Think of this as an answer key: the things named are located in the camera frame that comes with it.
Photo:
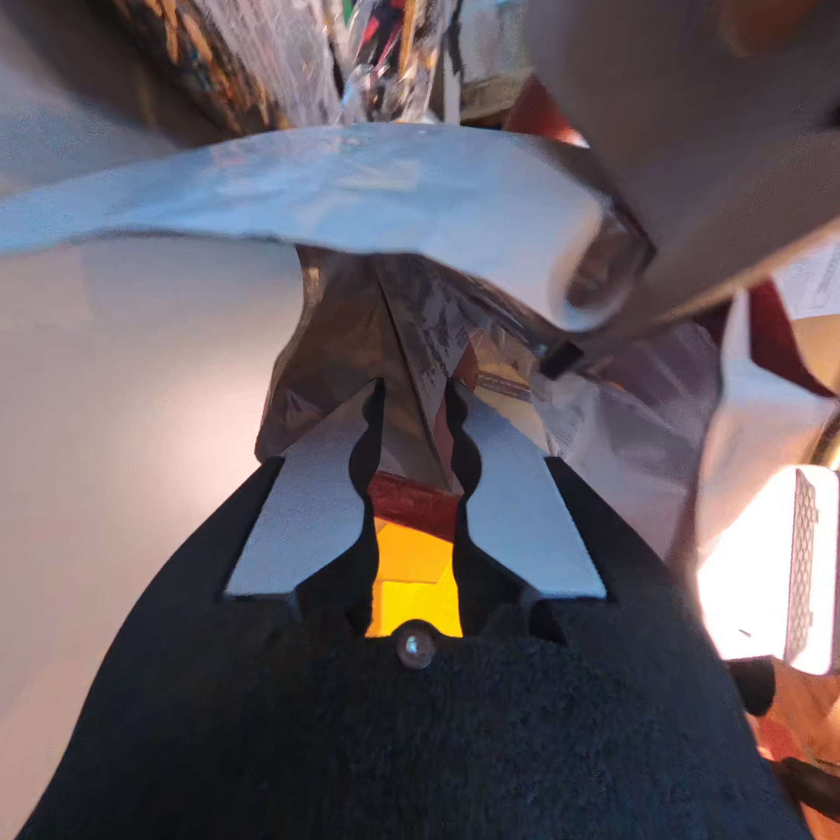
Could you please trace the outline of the grey desk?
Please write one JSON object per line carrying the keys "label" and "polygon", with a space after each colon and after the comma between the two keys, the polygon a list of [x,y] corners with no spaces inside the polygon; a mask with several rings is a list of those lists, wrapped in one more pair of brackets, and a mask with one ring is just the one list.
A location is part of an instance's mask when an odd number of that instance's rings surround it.
{"label": "grey desk", "polygon": [[119,236],[1,265],[1,831],[145,587],[257,468],[292,245]]}

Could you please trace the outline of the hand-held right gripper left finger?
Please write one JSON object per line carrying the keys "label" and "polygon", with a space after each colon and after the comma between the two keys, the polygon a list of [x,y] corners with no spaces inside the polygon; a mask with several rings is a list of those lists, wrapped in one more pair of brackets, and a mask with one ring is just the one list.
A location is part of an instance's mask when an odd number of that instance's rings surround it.
{"label": "hand-held right gripper left finger", "polygon": [[384,403],[384,381],[373,379],[286,449],[227,599],[279,600],[297,621],[324,610],[370,620],[379,553],[368,488]]}

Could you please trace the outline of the toy building set pouch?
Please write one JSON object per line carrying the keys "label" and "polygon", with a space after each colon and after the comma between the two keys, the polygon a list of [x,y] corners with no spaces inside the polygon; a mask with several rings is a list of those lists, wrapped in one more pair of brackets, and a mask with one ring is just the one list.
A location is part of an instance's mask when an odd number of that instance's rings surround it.
{"label": "toy building set pouch", "polygon": [[2,202],[2,253],[122,234],[423,257],[547,363],[599,329],[656,249],[589,150],[512,133],[360,123],[261,133]]}

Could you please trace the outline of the yellow plastic bin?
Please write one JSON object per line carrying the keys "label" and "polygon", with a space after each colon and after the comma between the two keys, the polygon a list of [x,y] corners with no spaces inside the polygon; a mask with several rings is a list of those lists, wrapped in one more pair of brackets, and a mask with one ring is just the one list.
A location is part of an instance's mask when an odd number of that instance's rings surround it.
{"label": "yellow plastic bin", "polygon": [[424,531],[374,519],[379,568],[367,637],[390,636],[412,620],[462,637],[453,543]]}

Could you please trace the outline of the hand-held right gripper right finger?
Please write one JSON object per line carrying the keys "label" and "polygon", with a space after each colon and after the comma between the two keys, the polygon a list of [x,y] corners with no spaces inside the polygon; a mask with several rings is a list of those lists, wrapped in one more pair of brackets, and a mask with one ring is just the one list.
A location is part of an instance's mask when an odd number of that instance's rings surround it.
{"label": "hand-held right gripper right finger", "polygon": [[453,550],[460,620],[511,608],[529,621],[542,604],[605,600],[542,450],[462,381],[447,381],[445,409],[463,490]]}

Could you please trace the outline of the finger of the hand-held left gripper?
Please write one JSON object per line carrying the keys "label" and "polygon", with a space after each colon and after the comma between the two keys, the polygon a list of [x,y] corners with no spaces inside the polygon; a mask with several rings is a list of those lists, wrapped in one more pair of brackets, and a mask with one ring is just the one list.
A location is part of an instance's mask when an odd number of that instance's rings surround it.
{"label": "finger of the hand-held left gripper", "polygon": [[838,234],[838,2],[533,2],[537,78],[656,254],[555,378]]}

